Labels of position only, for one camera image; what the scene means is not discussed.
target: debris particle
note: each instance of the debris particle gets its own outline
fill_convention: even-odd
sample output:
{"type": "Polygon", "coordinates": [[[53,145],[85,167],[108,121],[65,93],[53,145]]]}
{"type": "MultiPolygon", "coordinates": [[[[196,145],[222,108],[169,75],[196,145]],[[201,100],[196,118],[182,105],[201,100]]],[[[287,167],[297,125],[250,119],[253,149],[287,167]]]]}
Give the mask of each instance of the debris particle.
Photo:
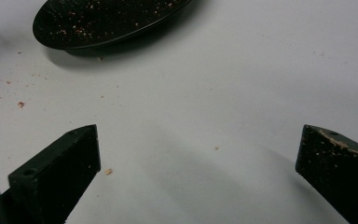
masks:
{"type": "Polygon", "coordinates": [[[112,169],[107,169],[105,170],[105,174],[106,175],[111,175],[113,173],[113,170],[112,169]]]}
{"type": "Polygon", "coordinates": [[[24,103],[24,102],[19,102],[19,103],[17,104],[17,106],[18,106],[19,108],[23,108],[23,107],[24,107],[24,105],[25,105],[25,103],[24,103]]]}

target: brown speck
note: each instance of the brown speck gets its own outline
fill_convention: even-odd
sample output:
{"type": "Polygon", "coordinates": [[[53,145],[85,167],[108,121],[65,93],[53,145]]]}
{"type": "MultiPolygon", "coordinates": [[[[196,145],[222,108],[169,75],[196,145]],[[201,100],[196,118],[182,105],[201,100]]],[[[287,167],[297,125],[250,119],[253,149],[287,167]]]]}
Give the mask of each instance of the brown speck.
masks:
{"type": "Polygon", "coordinates": [[[107,169],[105,170],[105,174],[106,175],[111,175],[113,173],[113,170],[112,169],[107,169]]]}
{"type": "Polygon", "coordinates": [[[17,106],[18,106],[19,108],[23,108],[23,107],[24,107],[24,105],[25,105],[25,103],[24,103],[24,102],[19,102],[19,103],[17,104],[17,106]]]}

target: reddish crumb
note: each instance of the reddish crumb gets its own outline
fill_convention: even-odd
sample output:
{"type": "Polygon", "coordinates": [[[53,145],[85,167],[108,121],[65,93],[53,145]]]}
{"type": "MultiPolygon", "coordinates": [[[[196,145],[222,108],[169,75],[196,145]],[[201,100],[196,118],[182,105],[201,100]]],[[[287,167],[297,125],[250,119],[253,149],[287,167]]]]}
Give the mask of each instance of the reddish crumb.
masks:
{"type": "Polygon", "coordinates": [[[19,103],[17,104],[17,106],[18,106],[19,108],[23,108],[23,107],[24,107],[24,105],[25,105],[25,103],[24,103],[24,102],[19,102],[19,103]]]}

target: white surface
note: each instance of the white surface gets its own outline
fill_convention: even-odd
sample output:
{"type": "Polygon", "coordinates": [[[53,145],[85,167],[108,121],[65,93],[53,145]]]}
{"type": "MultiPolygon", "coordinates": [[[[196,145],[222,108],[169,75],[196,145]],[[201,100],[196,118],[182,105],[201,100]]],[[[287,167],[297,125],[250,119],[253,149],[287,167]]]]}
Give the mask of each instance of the white surface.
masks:
{"type": "Polygon", "coordinates": [[[295,161],[305,123],[358,141],[358,1],[193,0],[154,33],[75,54],[34,39],[43,3],[0,1],[1,191],[95,123],[114,172],[67,223],[346,223],[295,161]]]}

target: dirt fleck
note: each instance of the dirt fleck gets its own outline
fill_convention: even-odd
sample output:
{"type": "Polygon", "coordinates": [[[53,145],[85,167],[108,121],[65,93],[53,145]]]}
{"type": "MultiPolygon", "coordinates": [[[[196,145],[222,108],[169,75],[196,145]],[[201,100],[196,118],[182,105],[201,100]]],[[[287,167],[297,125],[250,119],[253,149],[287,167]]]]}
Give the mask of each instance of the dirt fleck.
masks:
{"type": "Polygon", "coordinates": [[[24,102],[19,102],[19,103],[17,104],[17,106],[18,106],[19,108],[23,108],[23,107],[24,107],[24,105],[25,105],[25,103],[24,103],[24,102]]]}
{"type": "Polygon", "coordinates": [[[107,169],[107,170],[104,171],[104,173],[106,175],[111,175],[113,173],[113,170],[112,169],[107,169]]]}

